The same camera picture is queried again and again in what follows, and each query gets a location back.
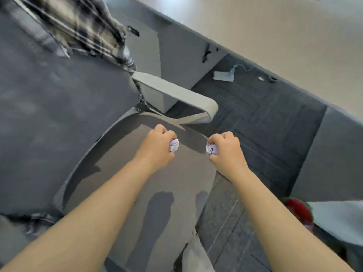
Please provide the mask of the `person's left hand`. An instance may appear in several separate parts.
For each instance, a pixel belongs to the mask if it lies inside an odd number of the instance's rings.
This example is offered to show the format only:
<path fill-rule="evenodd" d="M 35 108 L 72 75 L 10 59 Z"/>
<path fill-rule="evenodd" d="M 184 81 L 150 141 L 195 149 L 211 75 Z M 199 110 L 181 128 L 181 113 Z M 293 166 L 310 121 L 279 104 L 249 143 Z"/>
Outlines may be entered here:
<path fill-rule="evenodd" d="M 171 160 L 158 160 L 155 152 L 155 128 L 151 129 L 139 146 L 133 161 L 149 175 L 164 168 Z"/>

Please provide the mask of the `grey office chair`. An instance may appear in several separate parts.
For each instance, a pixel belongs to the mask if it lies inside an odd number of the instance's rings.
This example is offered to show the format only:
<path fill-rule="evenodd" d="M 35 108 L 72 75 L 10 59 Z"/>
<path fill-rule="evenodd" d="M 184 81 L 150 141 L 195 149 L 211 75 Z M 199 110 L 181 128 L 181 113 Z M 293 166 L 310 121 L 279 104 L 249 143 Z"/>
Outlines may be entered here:
<path fill-rule="evenodd" d="M 157 124 L 179 140 L 174 160 L 136 197 L 100 272 L 215 272 L 196 231 L 216 169 L 211 98 L 108 60 L 31 46 L 0 13 L 0 269 L 135 155 Z"/>

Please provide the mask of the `person's left forearm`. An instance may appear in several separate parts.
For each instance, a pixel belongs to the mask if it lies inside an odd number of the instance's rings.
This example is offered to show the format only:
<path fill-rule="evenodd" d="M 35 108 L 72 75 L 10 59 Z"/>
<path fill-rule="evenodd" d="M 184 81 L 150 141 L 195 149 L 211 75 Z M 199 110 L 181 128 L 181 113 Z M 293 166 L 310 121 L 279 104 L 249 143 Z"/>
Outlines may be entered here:
<path fill-rule="evenodd" d="M 100 272 L 137 195 L 162 167 L 128 162 L 0 272 Z"/>

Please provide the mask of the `white plastic bag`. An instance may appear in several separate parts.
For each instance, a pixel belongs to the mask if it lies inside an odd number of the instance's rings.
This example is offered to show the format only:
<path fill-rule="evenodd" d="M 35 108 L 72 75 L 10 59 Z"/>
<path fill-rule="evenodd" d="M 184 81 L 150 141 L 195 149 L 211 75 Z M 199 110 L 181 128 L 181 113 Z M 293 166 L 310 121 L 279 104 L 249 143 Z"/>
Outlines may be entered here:
<path fill-rule="evenodd" d="M 363 200 L 307 204 L 317 226 L 339 241 L 363 247 Z"/>

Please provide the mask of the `red and green bag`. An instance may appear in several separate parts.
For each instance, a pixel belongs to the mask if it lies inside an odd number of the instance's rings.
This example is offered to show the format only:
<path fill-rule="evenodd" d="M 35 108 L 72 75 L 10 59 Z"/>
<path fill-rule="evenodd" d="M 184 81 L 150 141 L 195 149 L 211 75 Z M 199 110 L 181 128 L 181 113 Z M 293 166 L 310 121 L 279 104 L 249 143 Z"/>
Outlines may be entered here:
<path fill-rule="evenodd" d="M 308 203 L 297 198 L 285 198 L 284 205 L 304 226 L 314 226 L 314 215 Z"/>

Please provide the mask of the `grey desk side panel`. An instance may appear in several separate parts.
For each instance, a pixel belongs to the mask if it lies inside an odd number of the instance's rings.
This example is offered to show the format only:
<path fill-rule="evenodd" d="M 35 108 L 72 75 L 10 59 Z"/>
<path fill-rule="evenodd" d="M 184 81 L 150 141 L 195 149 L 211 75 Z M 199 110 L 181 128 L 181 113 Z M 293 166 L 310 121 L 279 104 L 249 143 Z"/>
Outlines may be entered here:
<path fill-rule="evenodd" d="M 307 202 L 363 200 L 363 124 L 328 108 L 292 188 Z"/>

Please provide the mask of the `white power strip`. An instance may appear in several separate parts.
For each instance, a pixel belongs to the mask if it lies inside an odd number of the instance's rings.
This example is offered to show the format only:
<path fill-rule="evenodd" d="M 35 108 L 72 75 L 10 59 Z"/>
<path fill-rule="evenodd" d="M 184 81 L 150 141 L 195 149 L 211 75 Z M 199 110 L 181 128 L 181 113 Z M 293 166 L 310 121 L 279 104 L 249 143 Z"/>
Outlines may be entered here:
<path fill-rule="evenodd" d="M 234 82 L 234 71 L 229 71 L 229 72 L 214 71 L 212 79 L 224 82 Z"/>

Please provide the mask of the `person's right hand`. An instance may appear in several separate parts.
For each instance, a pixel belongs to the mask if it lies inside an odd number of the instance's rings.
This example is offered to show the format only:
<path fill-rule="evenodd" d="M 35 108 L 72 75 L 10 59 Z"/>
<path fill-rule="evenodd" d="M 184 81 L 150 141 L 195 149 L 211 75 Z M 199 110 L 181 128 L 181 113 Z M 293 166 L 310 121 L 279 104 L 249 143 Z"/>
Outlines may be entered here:
<path fill-rule="evenodd" d="M 217 171 L 230 182 L 246 180 L 250 174 L 238 137 L 232 132 L 213 134 L 207 141 L 209 146 L 216 146 L 217 153 L 209 155 Z"/>

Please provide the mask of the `person's right forearm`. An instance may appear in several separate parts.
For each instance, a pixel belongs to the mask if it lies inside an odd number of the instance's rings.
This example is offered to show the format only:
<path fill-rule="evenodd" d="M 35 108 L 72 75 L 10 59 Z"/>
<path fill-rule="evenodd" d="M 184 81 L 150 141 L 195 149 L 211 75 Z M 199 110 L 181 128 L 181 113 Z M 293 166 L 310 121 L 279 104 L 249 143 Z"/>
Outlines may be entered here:
<path fill-rule="evenodd" d="M 218 169 L 236 188 L 274 272 L 354 272 L 249 170 Z"/>

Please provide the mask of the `plaid shirt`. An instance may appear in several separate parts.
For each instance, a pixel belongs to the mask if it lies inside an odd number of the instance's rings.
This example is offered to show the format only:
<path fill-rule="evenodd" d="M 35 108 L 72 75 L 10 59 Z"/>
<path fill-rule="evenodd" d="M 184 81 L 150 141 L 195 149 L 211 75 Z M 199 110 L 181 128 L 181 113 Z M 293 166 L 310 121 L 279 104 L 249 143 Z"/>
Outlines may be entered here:
<path fill-rule="evenodd" d="M 62 58 L 73 53 L 100 57 L 131 76 L 137 71 L 126 30 L 105 0 L 0 0 L 0 13 L 41 51 Z"/>

